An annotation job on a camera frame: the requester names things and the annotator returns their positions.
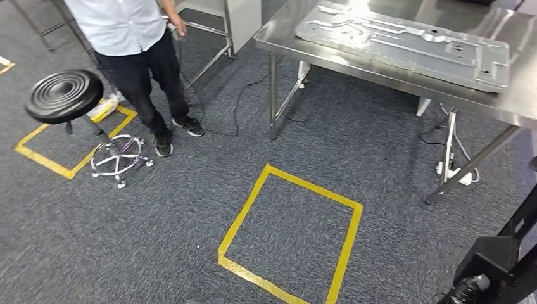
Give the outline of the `person's hand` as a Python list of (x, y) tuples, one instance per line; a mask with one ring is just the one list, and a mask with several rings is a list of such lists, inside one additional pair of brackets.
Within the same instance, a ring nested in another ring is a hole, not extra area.
[(175, 40), (183, 40), (187, 35), (187, 28), (182, 18), (175, 14), (168, 15), (168, 29), (171, 31)]

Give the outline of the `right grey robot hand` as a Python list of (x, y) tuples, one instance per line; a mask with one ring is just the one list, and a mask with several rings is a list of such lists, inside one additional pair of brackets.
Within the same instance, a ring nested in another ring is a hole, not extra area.
[(449, 293), (447, 303), (466, 304), (474, 303), (479, 294), (490, 286), (489, 278), (484, 275), (475, 275), (462, 279)]

